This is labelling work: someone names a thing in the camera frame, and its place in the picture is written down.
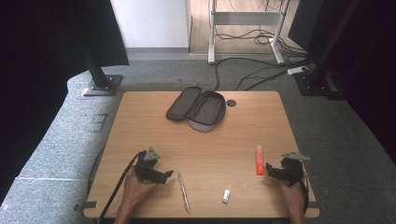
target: orange marker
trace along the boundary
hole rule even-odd
[[[264,175],[264,166],[262,162],[262,146],[256,146],[256,173],[257,175]]]

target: gray pouch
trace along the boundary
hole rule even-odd
[[[212,130],[225,115],[225,99],[215,91],[188,87],[166,112],[172,120],[188,119],[190,126],[204,133]]]

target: white wall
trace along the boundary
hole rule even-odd
[[[111,0],[125,48],[187,48],[186,0]]]

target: white eraser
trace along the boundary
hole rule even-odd
[[[223,203],[228,203],[229,200],[230,200],[230,190],[226,189],[224,190]]]
[[[296,68],[291,68],[288,70],[288,74],[289,75],[294,75],[297,73],[302,73],[302,72],[306,72],[309,69],[306,66],[301,66],[301,67],[296,67]]]

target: human hand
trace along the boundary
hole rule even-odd
[[[289,209],[290,224],[305,224],[303,188],[298,182],[290,186],[289,181],[278,179],[277,183]]]
[[[143,183],[131,168],[125,177],[122,201],[114,223],[128,223],[134,206],[145,199],[157,186],[158,183]]]

